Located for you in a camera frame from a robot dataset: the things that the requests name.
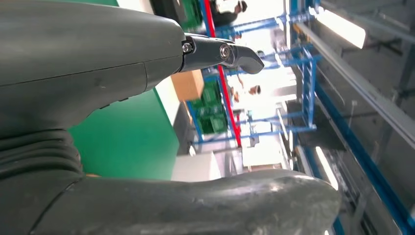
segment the blue shelving rack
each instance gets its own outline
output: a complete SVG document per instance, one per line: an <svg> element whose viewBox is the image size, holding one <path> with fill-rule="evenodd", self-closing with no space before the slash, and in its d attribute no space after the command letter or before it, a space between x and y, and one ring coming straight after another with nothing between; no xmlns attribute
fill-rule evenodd
<svg viewBox="0 0 415 235"><path fill-rule="evenodd" d="M204 0L199 1L201 4L202 14L204 16L204 22L206 24L206 28L208 29L209 19L206 18L206 8ZM290 23L300 23L304 21L308 21L312 18L308 12L300 13L300 14L293 14L293 15L280 15L269 19L264 19L260 21L250 22L250 23L243 23L235 26L224 26L219 27L215 30L216 37L219 38L229 38L235 35L241 35L245 32L250 32L259 29L266 29L266 28L275 28L278 27L278 24L285 24L287 22ZM306 45L299 45L297 47L291 48L290 50L280 51L278 55L288 55L288 57L292 59L287 59L281 61L281 63L273 63L267 66L266 70L273 70L278 69L280 67L286 66L293 66L298 65L299 68L302 70L303 76L303 107L302 111L298 113L290 113L287 115L277 115L274 117L262 118L262 119L253 119L253 120L243 120L243 121L236 121L236 125L240 127L241 125L251 125L255 122L269 122L270 124L270 131L268 132L261 132L261 133L253 133L252 131L248 135L240 136L241 139L243 138L254 138L258 136L264 135L278 135L278 134L287 134L288 132L297 133L297 132L305 132L305 131L313 131L316 129L316 126L313 124L313 115L314 115L314 87L316 82L316 63L318 60L321 59L320 55L312 55L310 49L312 49L311 44ZM243 71L236 71L236 70L226 70L225 75L235 75L238 73L243 73ZM209 81L220 81L220 76L218 74L209 74L204 75L204 80L206 82ZM223 103L225 103L224 98L228 96L228 93L219 86L220 92L223 98ZM234 130L232 125L229 125L229 130L231 132L230 137L225 138L218 138L217 136L205 139L202 133L201 128L197 123L197 116L195 109L192 107L190 102L186 103L189 109L189 112L194 120L195 129L198 135L198 140L194 142L194 144L203 144L203 143L210 143L210 142L220 142L220 141L231 141L236 138L235 132L238 130ZM226 105L225 112L228 119L228 123L231 123L231 115L230 110ZM302 126L286 126L284 125L284 120L287 118L294 118L294 117L301 117L304 120L304 124Z"/></svg>

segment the blue steel beam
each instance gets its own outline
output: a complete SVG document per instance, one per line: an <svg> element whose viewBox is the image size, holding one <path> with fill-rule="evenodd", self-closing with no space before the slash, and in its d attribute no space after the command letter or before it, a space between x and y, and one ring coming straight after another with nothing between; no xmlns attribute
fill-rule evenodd
<svg viewBox="0 0 415 235"><path fill-rule="evenodd" d="M282 118L295 118L295 117L300 117L302 115L302 112L295 112L295 113L289 113L286 115L282 115ZM260 119L254 119L254 120L243 120L243 121L238 121L236 122L237 124L246 124L246 123L253 123L253 122L267 122L267 121L272 121L273 119L279 119L279 116L274 116L274 117L267 117L267 118L260 118Z"/></svg>
<svg viewBox="0 0 415 235"><path fill-rule="evenodd" d="M288 131L292 131L293 133L299 133L299 132L308 132L308 131L314 131L316 128L312 127L292 127L289 128ZM252 133L250 135L244 135L241 136L241 139L245 138L253 138L253 137L259 137L259 136L274 136L283 134L283 130L276 130L276 131L270 131L270 132L261 132L261 133ZM223 142L223 141L230 141L235 139L235 137L226 137L226 138L220 138L220 139L210 139L210 140L201 140L201 141L195 141L194 144L203 144L203 143L213 143L213 142Z"/></svg>

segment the person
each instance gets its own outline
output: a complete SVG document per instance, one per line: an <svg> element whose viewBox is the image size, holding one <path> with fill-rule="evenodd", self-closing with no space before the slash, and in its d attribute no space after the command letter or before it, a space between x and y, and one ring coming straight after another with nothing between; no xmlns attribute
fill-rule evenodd
<svg viewBox="0 0 415 235"><path fill-rule="evenodd" d="M238 14L245 12L247 4L245 1L238 1L233 9L229 9L229 4L234 1L231 0L210 0L210 10L212 11L212 18L215 27L229 25L236 20Z"/></svg>
<svg viewBox="0 0 415 235"><path fill-rule="evenodd" d="M229 98L232 98L234 102L239 103L242 99L246 98L248 94L261 94L261 87L259 85L252 86L249 89L245 89L244 82L242 81L239 75L237 75L237 77L239 84L235 84L232 86L229 84L229 82L227 83Z"/></svg>

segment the bolt head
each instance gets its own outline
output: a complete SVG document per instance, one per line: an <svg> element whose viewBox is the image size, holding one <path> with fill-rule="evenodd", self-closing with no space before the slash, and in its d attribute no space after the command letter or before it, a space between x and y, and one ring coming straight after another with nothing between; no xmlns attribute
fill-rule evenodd
<svg viewBox="0 0 415 235"><path fill-rule="evenodd" d="M193 50L192 45L189 43L183 44L182 48L183 48L183 52L185 53L191 52Z"/></svg>

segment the fluorescent light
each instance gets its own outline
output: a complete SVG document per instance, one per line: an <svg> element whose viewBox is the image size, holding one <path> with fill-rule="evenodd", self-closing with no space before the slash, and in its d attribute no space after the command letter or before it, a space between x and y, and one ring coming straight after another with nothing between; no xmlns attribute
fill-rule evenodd
<svg viewBox="0 0 415 235"><path fill-rule="evenodd" d="M283 109L285 112L287 112L287 110L288 110L288 108L287 108L287 103L285 103L285 101L284 101L284 102L282 102L281 104L282 104L282 109Z"/></svg>
<svg viewBox="0 0 415 235"><path fill-rule="evenodd" d="M290 6L291 6L291 1L285 0L285 13L286 14L290 14Z"/></svg>
<svg viewBox="0 0 415 235"><path fill-rule="evenodd" d="M333 171L330 168L330 165L328 164L327 158L325 157L322 149L320 147L316 147L317 156L320 159L320 162L323 165L323 169L328 177L328 180L330 181L331 186L335 190L339 190L339 184L337 183L336 177L334 177Z"/></svg>
<svg viewBox="0 0 415 235"><path fill-rule="evenodd" d="M293 150L294 150L294 140L293 140L294 137L293 137L293 132L292 131L290 131L289 139L290 139L290 151L293 152Z"/></svg>
<svg viewBox="0 0 415 235"><path fill-rule="evenodd" d="M291 49L291 26L290 23L287 21L287 23L285 23L286 26L286 35L287 35L287 48Z"/></svg>
<svg viewBox="0 0 415 235"><path fill-rule="evenodd" d="M360 49L363 48L366 37L366 32L363 28L334 14L331 11L325 10L320 12L321 14L317 15L318 21L330 28L339 36L348 40L353 45L357 46Z"/></svg>
<svg viewBox="0 0 415 235"><path fill-rule="evenodd" d="M292 159L288 160L288 164L290 165L290 169L294 170L294 162Z"/></svg>
<svg viewBox="0 0 415 235"><path fill-rule="evenodd" d="M288 140L287 130L285 129L284 120L282 119L281 112L279 111L279 109L277 110L277 114L278 114L279 122L280 122L281 127L282 127L282 131L284 132L285 140Z"/></svg>

